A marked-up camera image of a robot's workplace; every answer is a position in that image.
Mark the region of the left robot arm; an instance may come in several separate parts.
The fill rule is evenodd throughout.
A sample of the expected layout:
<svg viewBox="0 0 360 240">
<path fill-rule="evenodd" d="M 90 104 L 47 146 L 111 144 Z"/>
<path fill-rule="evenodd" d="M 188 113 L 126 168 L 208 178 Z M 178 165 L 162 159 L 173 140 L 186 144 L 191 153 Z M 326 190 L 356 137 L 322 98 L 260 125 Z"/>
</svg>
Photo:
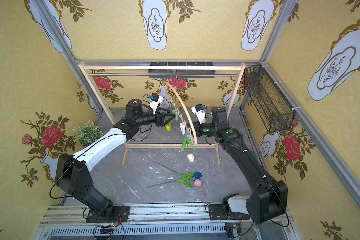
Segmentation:
<svg viewBox="0 0 360 240">
<path fill-rule="evenodd" d="M 90 172 L 111 151 L 129 141 L 141 126 L 164 127 L 174 118 L 175 114 L 170 109 L 160 108 L 158 102 L 146 106 L 141 100 L 130 100 L 125 116 L 104 136 L 73 155 L 59 157 L 55 186 L 100 217 L 111 220 L 114 203 L 95 188 Z"/>
</svg>

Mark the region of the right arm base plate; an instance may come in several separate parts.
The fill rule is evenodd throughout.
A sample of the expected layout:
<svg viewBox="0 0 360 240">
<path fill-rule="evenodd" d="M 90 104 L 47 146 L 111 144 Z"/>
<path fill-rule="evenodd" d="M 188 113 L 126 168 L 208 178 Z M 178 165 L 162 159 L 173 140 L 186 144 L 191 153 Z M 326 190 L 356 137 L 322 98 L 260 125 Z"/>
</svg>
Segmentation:
<svg viewBox="0 0 360 240">
<path fill-rule="evenodd" d="M 249 220 L 250 216 L 242 213 L 227 212 L 227 209 L 222 204 L 206 204 L 205 211 L 212 221 L 222 220 Z"/>
</svg>

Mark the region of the pink artificial tulip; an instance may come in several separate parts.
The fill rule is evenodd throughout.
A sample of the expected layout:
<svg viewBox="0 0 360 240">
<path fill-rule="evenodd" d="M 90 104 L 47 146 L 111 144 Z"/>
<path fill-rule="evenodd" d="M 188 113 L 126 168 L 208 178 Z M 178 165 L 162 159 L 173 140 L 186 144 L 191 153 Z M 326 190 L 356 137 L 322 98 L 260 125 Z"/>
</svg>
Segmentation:
<svg viewBox="0 0 360 240">
<path fill-rule="evenodd" d="M 169 181 L 169 182 L 165 182 L 165 183 L 161 183 L 161 184 L 156 184 L 156 185 L 152 185 L 152 186 L 148 186 L 148 188 L 153 188 L 153 187 L 159 187 L 159 186 L 163 186 L 163 185 L 166 185 L 166 184 L 170 184 L 170 183 L 180 183 L 180 184 L 183 184 L 187 187 L 190 187 L 192 189 L 196 187 L 201 187 L 203 185 L 203 182 L 201 180 L 194 180 L 194 179 L 189 179 L 189 180 L 182 180 L 182 179 L 177 179 L 177 180 L 174 180 L 174 181 Z"/>
</svg>

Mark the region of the blue artificial tulip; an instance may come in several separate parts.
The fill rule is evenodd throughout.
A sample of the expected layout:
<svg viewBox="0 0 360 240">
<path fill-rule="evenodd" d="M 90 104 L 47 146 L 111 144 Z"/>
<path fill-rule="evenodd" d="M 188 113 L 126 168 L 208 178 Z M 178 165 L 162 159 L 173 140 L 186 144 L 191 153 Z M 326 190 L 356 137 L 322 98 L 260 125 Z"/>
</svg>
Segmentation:
<svg viewBox="0 0 360 240">
<path fill-rule="evenodd" d="M 202 174 L 200 172 L 179 173 L 179 172 L 176 172 L 175 170 L 172 170 L 172 169 L 168 168 L 167 166 L 164 166 L 164 165 L 162 165 L 162 164 L 160 164 L 160 163 L 158 163 L 156 161 L 155 161 L 155 163 L 160 165 L 161 167 L 169 170 L 169 171 L 172 171 L 172 172 L 178 174 L 182 178 L 190 177 L 190 178 L 194 178 L 195 180 L 197 180 L 197 179 L 200 179 L 202 177 Z"/>
</svg>

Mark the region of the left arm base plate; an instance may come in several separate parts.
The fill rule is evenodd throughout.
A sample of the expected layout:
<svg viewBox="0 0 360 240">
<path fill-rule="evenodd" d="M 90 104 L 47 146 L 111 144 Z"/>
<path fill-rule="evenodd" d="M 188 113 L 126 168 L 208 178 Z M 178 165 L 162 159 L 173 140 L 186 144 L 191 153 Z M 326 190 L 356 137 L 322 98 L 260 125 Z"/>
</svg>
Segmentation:
<svg viewBox="0 0 360 240">
<path fill-rule="evenodd" d="M 105 217 L 97 214 L 94 210 L 90 210 L 86 223 L 126 223 L 130 214 L 130 206 L 113 206 L 112 210 L 106 213 Z"/>
</svg>

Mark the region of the wooden arched clip hanger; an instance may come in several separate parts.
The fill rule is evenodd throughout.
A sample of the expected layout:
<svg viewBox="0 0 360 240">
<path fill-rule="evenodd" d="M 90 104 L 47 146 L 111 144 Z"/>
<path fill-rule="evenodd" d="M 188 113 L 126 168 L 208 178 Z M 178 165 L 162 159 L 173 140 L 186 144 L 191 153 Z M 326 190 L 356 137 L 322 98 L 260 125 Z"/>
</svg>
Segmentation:
<svg viewBox="0 0 360 240">
<path fill-rule="evenodd" d="M 192 133 L 196 133 L 195 126 L 191 119 L 190 113 L 183 102 L 182 98 L 180 97 L 179 93 L 177 92 L 176 88 L 173 87 L 169 82 L 162 82 L 163 86 L 166 86 L 166 92 L 169 95 L 170 102 L 172 103 L 173 107 L 178 113 L 178 117 L 183 124 L 183 133 L 188 134 L 191 136 L 192 140 L 194 141 L 194 146 L 198 144 L 197 138 L 194 138 Z"/>
</svg>

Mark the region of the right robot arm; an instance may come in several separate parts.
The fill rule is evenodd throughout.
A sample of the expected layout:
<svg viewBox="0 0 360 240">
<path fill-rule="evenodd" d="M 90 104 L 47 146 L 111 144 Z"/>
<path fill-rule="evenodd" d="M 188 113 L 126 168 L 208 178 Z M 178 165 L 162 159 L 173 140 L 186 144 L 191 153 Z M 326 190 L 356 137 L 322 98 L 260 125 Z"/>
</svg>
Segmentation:
<svg viewBox="0 0 360 240">
<path fill-rule="evenodd" d="M 224 107 L 211 109 L 212 121 L 195 121 L 196 136 L 214 137 L 216 142 L 236 162 L 251 188 L 245 198 L 232 194 L 223 199 L 222 209 L 227 217 L 248 215 L 254 223 L 262 224 L 287 212 L 288 187 L 276 181 L 259 163 L 243 140 L 243 134 L 232 128 Z"/>
</svg>

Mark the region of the yellow artificial tulip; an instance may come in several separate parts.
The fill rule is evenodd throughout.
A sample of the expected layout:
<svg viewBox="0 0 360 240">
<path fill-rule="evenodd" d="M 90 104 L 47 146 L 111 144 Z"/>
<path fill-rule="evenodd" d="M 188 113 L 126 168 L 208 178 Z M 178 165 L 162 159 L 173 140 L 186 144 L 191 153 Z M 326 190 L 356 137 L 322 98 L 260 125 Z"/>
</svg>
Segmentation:
<svg viewBox="0 0 360 240">
<path fill-rule="evenodd" d="M 173 122 L 170 122 L 170 124 L 169 125 L 166 125 L 166 130 L 168 131 L 168 132 L 170 132 L 171 130 L 172 130 L 172 123 Z"/>
</svg>

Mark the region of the white artificial tulip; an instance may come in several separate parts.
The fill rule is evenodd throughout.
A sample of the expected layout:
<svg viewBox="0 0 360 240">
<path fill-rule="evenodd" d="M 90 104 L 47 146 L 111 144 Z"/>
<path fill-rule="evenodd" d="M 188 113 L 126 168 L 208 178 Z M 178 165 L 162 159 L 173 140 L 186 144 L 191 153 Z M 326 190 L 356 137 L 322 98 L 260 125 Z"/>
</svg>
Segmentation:
<svg viewBox="0 0 360 240">
<path fill-rule="evenodd" d="M 194 141 L 192 140 L 191 136 L 188 134 L 184 135 L 184 140 L 181 146 L 180 152 L 182 153 L 184 150 L 187 150 L 187 159 L 190 163 L 195 162 L 195 156 L 191 152 L 191 149 L 195 150 Z"/>
</svg>

